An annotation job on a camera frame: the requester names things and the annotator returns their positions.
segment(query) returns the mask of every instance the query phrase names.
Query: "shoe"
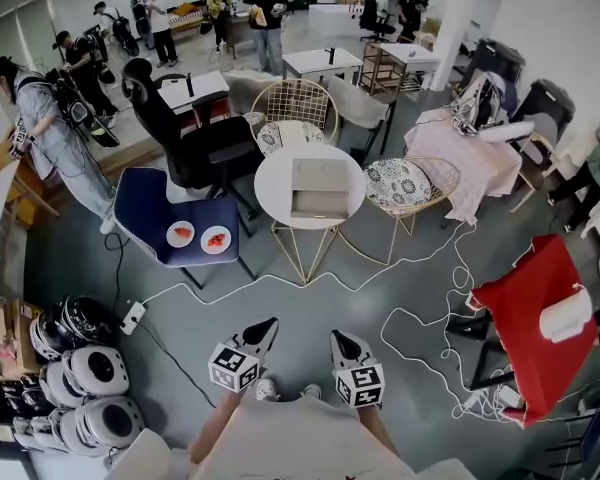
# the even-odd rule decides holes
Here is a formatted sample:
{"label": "shoe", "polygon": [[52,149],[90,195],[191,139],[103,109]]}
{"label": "shoe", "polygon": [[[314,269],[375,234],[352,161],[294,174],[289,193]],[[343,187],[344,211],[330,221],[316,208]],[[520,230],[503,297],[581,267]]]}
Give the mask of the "shoe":
{"label": "shoe", "polygon": [[305,396],[312,396],[313,398],[322,400],[322,389],[317,384],[309,384],[300,392],[300,398],[304,398]]}
{"label": "shoe", "polygon": [[109,116],[107,121],[107,128],[113,128],[118,122],[118,118],[120,117],[120,112],[116,112],[112,116]]}
{"label": "shoe", "polygon": [[276,389],[276,385],[273,383],[271,379],[260,379],[256,384],[256,400],[260,402],[264,400],[268,400],[269,402],[273,402],[274,400],[278,400],[280,395],[278,395],[278,390]]}

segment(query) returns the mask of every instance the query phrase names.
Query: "white plate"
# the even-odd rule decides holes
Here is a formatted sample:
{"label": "white plate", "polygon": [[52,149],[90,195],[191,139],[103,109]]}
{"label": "white plate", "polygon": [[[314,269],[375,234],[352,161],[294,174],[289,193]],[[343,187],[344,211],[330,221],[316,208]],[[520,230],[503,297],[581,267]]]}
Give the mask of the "white plate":
{"label": "white plate", "polygon": [[[185,238],[176,233],[176,229],[183,228],[191,232],[189,238]],[[193,225],[191,222],[187,222],[186,220],[179,220],[178,222],[174,222],[171,224],[169,229],[167,229],[167,243],[174,247],[175,249],[182,249],[191,243],[193,237],[196,235],[196,230],[193,229]]]}
{"label": "white plate", "polygon": [[[221,247],[209,246],[209,239],[214,235],[225,235],[224,241],[222,242]],[[204,233],[202,233],[202,238],[200,239],[200,246],[202,250],[207,254],[220,254],[226,251],[231,245],[231,233],[224,226],[211,226]]]}

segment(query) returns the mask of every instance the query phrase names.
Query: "hair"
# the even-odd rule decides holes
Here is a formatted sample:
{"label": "hair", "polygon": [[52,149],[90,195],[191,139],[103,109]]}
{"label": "hair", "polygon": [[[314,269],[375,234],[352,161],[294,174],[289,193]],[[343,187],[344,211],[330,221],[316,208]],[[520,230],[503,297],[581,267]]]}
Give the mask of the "hair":
{"label": "hair", "polygon": [[68,31],[63,30],[56,36],[56,44],[62,46],[62,43],[64,43],[68,37],[71,37],[71,34],[69,34]]}
{"label": "hair", "polygon": [[18,70],[20,70],[20,66],[13,62],[11,58],[0,57],[0,77],[3,76],[7,79],[9,90],[11,91],[11,103],[14,104],[16,102],[14,81],[16,79],[16,75],[18,74]]}

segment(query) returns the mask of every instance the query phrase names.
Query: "round white table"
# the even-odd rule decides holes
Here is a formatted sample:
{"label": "round white table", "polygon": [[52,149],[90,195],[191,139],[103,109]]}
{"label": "round white table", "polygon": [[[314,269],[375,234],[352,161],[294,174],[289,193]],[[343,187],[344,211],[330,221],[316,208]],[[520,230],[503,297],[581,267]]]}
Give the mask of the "round white table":
{"label": "round white table", "polygon": [[[338,226],[347,219],[318,219],[318,218],[297,218],[291,217],[291,175],[292,163],[295,158],[319,158],[319,159],[340,159],[347,162],[348,176],[348,200],[347,212],[351,218],[362,206],[366,195],[366,178],[360,166],[347,153],[333,146],[324,144],[307,143],[302,146],[286,146],[274,151],[264,159],[260,164],[255,177],[255,192],[260,206],[274,220],[271,225],[271,233],[282,247],[287,258],[298,272],[304,283],[308,283],[316,269],[324,259],[329,246],[338,235]],[[296,242],[296,229],[306,230],[324,230],[320,246],[316,252],[315,258],[305,274],[298,244]],[[294,253],[297,261],[294,261],[292,254],[280,240],[278,232],[286,230],[291,233],[293,240]]]}

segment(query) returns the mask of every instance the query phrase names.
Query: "white sneaker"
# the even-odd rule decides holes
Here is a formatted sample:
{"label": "white sneaker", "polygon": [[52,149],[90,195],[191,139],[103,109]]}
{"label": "white sneaker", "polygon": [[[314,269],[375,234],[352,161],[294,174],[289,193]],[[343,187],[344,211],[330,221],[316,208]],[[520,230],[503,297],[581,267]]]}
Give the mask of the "white sneaker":
{"label": "white sneaker", "polygon": [[300,398],[305,396],[312,396],[318,400],[322,400],[322,389],[317,384],[309,384],[300,392]]}
{"label": "white sneaker", "polygon": [[256,384],[256,400],[260,402],[268,400],[269,402],[277,401],[280,398],[276,385],[271,379],[260,379]]}

